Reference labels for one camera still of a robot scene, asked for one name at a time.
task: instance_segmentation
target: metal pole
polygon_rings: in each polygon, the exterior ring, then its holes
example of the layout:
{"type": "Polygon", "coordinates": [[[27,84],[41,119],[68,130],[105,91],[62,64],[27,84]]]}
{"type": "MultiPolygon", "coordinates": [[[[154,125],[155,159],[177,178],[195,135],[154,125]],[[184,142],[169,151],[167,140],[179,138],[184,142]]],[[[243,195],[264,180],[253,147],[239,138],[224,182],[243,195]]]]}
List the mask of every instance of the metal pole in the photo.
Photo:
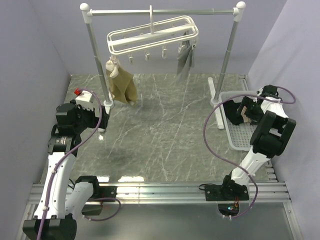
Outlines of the metal pole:
{"type": "Polygon", "coordinates": [[[215,102],[218,101],[218,97],[219,97],[219,94],[221,91],[222,83],[224,82],[232,45],[234,44],[238,23],[241,21],[241,18],[242,18],[242,15],[244,13],[245,8],[246,8],[245,2],[240,1],[236,4],[236,7],[233,9],[234,10],[233,26],[232,26],[232,30],[231,30],[231,34],[230,34],[230,38],[229,38],[228,47],[226,48],[226,52],[224,55],[224,60],[223,60],[223,64],[222,64],[222,68],[221,68],[221,72],[220,72],[220,76],[219,76],[219,80],[218,80],[218,86],[215,89],[215,94],[214,94],[214,98],[213,98],[213,100],[215,102]]]}
{"type": "Polygon", "coordinates": [[[95,37],[95,33],[94,33],[94,28],[92,26],[92,18],[89,17],[87,14],[90,10],[90,7],[88,4],[82,3],[80,5],[80,9],[82,11],[83,19],[84,19],[84,22],[86,24],[86,28],[89,33],[89,38],[90,38],[90,42],[91,42],[91,46],[92,46],[92,50],[93,50],[93,54],[94,54],[94,60],[95,60],[96,68],[98,70],[98,74],[99,74],[99,78],[100,78],[100,82],[101,82],[101,86],[102,86],[102,90],[103,90],[103,95],[105,98],[103,105],[105,107],[112,108],[114,106],[114,102],[109,97],[109,90],[108,90],[108,87],[106,84],[104,70],[101,65],[100,54],[98,51],[98,45],[97,45],[97,41],[96,41],[96,37],[95,37]]]}
{"type": "MultiPolygon", "coordinates": [[[[183,10],[183,9],[154,9],[154,15],[233,15],[234,9],[203,9],[203,10],[183,10]]],[[[150,10],[90,10],[89,16],[106,16],[106,15],[149,15],[150,10]]]]}
{"type": "Polygon", "coordinates": [[[103,90],[105,101],[106,101],[107,104],[111,104],[112,105],[112,101],[110,100],[110,97],[109,97],[109,90],[108,90],[108,87],[107,87],[107,84],[106,84],[104,70],[102,68],[100,55],[99,55],[99,52],[98,52],[98,46],[97,46],[97,42],[96,42],[94,29],[92,27],[92,23],[86,23],[86,28],[87,28],[88,33],[89,33],[90,42],[91,42],[91,46],[92,46],[92,50],[93,50],[93,54],[94,54],[94,60],[95,60],[96,68],[98,69],[98,74],[99,74],[99,78],[100,78],[100,82],[101,82],[101,86],[102,86],[102,90],[103,90]]]}
{"type": "Polygon", "coordinates": [[[222,87],[222,83],[224,82],[226,69],[227,69],[227,66],[228,66],[232,45],[234,44],[238,23],[239,23],[238,21],[233,21],[233,26],[232,26],[232,30],[231,30],[231,34],[230,34],[230,38],[229,38],[228,47],[226,48],[226,51],[225,51],[223,64],[222,64],[222,68],[221,68],[221,72],[220,72],[220,76],[219,76],[218,85],[217,85],[217,87],[215,89],[214,100],[218,100],[218,97],[219,97],[219,94],[220,94],[220,90],[221,90],[221,87],[222,87]]]}

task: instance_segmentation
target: gray marble surface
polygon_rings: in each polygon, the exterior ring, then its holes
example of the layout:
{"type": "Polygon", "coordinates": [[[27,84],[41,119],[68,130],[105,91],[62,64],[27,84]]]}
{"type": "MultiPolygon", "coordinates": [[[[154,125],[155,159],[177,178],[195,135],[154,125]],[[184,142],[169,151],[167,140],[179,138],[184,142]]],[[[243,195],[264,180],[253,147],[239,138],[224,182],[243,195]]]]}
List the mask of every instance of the gray marble surface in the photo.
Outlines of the gray marble surface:
{"type": "MultiPolygon", "coordinates": [[[[213,109],[208,77],[217,84],[218,74],[191,74],[185,81],[177,81],[175,74],[136,74],[137,104],[115,102],[106,132],[95,133],[79,149],[71,178],[96,175],[110,182],[222,181],[234,167],[212,156],[204,144],[204,121],[213,109]]],[[[95,91],[103,100],[97,75],[74,74],[65,102],[74,99],[73,92],[79,87],[95,91]]],[[[238,76],[226,75],[222,90],[242,90],[238,76]]],[[[82,139],[90,131],[87,129],[82,139]]],[[[217,128],[214,116],[207,139],[214,150],[234,162],[240,163],[247,154],[230,149],[226,130],[217,128]]],[[[255,179],[269,180],[264,166],[255,179]]]]}

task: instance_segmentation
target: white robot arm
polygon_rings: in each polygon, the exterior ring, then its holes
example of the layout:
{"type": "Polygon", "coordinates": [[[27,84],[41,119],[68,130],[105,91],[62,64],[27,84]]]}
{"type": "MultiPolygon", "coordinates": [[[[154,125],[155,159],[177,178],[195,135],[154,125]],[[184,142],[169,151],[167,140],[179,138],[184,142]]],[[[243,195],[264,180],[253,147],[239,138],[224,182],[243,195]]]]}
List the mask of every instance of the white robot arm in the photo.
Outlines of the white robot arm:
{"type": "MultiPolygon", "coordinates": [[[[296,121],[285,114],[277,89],[267,85],[257,92],[258,96],[277,102],[244,97],[237,110],[240,114],[246,107],[244,114],[257,124],[250,139],[251,148],[240,164],[250,176],[265,162],[283,153],[296,126],[296,121]]],[[[224,177],[222,185],[204,184],[201,189],[205,190],[207,201],[249,200],[249,175],[236,167],[224,177]]]]}
{"type": "MultiPolygon", "coordinates": [[[[72,193],[68,196],[67,186],[72,167],[76,161],[78,150],[70,151],[81,143],[80,134],[86,128],[96,128],[99,117],[95,116],[92,94],[88,91],[75,91],[77,97],[70,103],[61,104],[56,108],[56,120],[48,142],[48,171],[40,203],[33,214],[32,220],[25,220],[22,230],[31,240],[36,240],[41,220],[42,240],[73,240],[76,237],[76,219],[82,215],[88,199],[102,197],[114,198],[116,187],[100,187],[96,176],[80,176],[75,181],[72,193]],[[60,160],[67,154],[58,170],[55,169],[60,160]]],[[[98,126],[105,130],[109,115],[102,108],[102,119],[98,126]]],[[[99,215],[101,208],[89,209],[90,215],[99,215]]]]}

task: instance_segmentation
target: hanging towel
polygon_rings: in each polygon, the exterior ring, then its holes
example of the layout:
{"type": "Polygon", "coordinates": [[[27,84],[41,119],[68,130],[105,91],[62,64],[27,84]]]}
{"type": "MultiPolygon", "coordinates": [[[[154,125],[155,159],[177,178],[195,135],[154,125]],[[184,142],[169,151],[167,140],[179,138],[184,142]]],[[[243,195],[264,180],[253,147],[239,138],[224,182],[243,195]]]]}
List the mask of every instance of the hanging towel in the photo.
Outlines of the hanging towel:
{"type": "Polygon", "coordinates": [[[105,69],[113,99],[134,105],[138,99],[137,89],[133,81],[134,76],[124,70],[114,56],[106,62],[105,69]]]}
{"type": "Polygon", "coordinates": [[[195,66],[194,47],[190,44],[189,40],[182,42],[182,45],[184,45],[185,48],[179,53],[177,57],[177,81],[186,80],[189,76],[190,68],[193,68],[195,66]]]}

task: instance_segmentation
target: gray cloth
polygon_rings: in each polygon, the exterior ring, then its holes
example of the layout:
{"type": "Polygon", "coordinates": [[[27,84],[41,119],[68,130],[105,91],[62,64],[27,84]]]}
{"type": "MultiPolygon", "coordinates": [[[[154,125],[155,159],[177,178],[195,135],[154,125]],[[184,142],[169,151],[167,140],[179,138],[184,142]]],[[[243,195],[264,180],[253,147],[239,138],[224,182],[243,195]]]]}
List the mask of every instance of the gray cloth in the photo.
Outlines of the gray cloth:
{"type": "Polygon", "coordinates": [[[186,46],[182,52],[179,53],[178,60],[178,68],[176,72],[176,78],[178,81],[186,80],[189,76],[190,68],[195,66],[194,59],[194,49],[192,49],[192,45],[190,45],[190,41],[184,41],[182,43],[186,46]]]}

